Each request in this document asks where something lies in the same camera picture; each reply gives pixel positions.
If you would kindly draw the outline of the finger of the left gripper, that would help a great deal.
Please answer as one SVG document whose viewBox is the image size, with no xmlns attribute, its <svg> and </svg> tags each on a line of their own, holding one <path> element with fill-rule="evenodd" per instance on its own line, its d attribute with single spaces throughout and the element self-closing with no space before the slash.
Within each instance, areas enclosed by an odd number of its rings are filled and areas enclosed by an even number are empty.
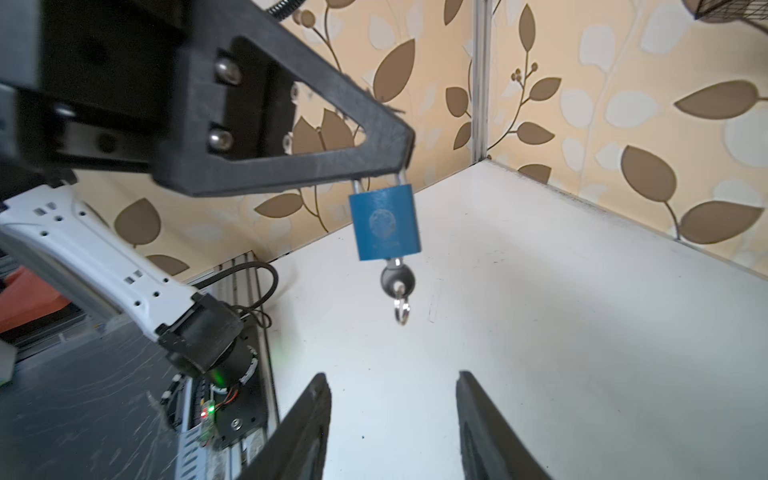
<svg viewBox="0 0 768 480">
<path fill-rule="evenodd" d="M 168 122 L 150 161 L 159 185 L 190 197 L 226 197 L 397 174 L 408 166 L 414 130 L 252 2 L 193 1 L 188 21 L 175 52 Z M 358 123 L 365 141 L 318 153 L 232 159 L 238 137 L 225 106 L 234 89 L 217 79 L 216 62 L 238 38 Z"/>
</svg>

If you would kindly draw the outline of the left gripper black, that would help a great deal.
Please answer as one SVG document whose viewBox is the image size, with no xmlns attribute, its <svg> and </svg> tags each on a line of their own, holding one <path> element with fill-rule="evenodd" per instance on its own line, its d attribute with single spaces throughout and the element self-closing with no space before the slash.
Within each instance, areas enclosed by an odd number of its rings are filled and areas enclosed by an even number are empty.
<svg viewBox="0 0 768 480">
<path fill-rule="evenodd" d="M 4 1 L 1 173 L 146 173 L 185 1 Z"/>
</svg>

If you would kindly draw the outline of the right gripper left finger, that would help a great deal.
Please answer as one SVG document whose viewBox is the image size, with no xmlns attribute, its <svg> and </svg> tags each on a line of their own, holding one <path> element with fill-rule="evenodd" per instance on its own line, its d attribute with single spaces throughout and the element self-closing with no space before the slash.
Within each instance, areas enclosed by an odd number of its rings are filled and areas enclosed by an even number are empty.
<svg viewBox="0 0 768 480">
<path fill-rule="evenodd" d="M 242 471 L 245 480 L 320 480 L 326 460 L 332 394 L 316 374 L 264 448 Z"/>
</svg>

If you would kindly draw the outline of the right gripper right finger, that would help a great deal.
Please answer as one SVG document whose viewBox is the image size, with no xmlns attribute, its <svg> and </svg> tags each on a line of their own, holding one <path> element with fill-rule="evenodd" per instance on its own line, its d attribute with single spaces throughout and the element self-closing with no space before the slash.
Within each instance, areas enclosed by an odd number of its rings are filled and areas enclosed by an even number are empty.
<svg viewBox="0 0 768 480">
<path fill-rule="evenodd" d="M 550 479 L 469 371 L 456 383 L 466 479 Z"/>
</svg>

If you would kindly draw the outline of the small key with ring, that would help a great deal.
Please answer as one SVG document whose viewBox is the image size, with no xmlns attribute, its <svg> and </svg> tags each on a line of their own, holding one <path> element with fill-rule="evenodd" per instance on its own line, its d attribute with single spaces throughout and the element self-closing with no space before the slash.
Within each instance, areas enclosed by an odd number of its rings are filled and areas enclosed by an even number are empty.
<svg viewBox="0 0 768 480">
<path fill-rule="evenodd" d="M 404 326 L 410 317 L 409 296 L 415 289 L 416 279 L 413 271 L 402 258 L 388 259 L 380 276 L 383 291 L 394 301 L 396 322 Z"/>
</svg>

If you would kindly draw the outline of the blue padlock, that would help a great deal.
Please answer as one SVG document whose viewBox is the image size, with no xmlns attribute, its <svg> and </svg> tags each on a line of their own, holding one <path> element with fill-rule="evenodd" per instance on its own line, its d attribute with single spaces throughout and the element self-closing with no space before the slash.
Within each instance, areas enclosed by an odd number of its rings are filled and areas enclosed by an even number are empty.
<svg viewBox="0 0 768 480">
<path fill-rule="evenodd" d="M 363 191 L 353 180 L 350 213 L 361 261 L 389 260 L 422 251 L 412 185 L 405 170 L 395 176 L 394 186 Z"/>
</svg>

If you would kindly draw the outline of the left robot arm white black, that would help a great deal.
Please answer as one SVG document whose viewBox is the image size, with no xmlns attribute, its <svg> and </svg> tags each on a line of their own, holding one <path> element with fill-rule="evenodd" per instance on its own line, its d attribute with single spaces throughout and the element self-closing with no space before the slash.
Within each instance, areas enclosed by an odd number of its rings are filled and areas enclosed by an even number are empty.
<svg viewBox="0 0 768 480">
<path fill-rule="evenodd" d="M 5 1 L 1 232 L 124 312 L 183 373 L 236 383 L 243 325 L 118 237 L 79 170 L 189 197 L 401 172 L 413 129 L 282 26 L 289 3 Z"/>
</svg>

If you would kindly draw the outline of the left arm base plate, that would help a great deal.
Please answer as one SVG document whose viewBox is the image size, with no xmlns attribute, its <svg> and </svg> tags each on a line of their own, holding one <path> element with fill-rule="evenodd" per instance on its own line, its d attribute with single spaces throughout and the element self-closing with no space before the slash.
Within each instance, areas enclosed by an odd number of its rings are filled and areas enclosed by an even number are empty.
<svg viewBox="0 0 768 480">
<path fill-rule="evenodd" d="M 178 397 L 176 426 L 200 426 L 199 442 L 216 450 L 232 446 L 268 421 L 266 357 L 256 330 L 242 334 L 212 371 L 192 380 Z"/>
</svg>

